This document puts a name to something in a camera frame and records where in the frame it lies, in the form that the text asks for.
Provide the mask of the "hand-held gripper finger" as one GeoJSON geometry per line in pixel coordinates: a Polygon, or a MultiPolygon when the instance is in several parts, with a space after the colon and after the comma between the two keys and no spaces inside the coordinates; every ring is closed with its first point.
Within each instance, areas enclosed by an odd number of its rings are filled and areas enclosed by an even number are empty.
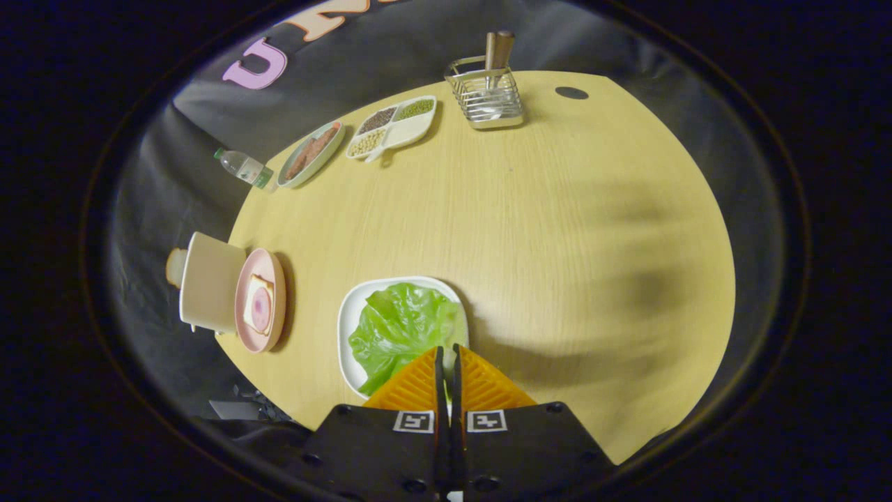
{"type": "Polygon", "coordinates": [[[443,350],[403,368],[362,406],[338,404],[310,435],[296,474],[345,500],[443,500],[448,411],[443,350]]]}
{"type": "Polygon", "coordinates": [[[449,469],[466,501],[582,498],[614,474],[568,404],[538,403],[478,353],[454,353],[449,469]]]}

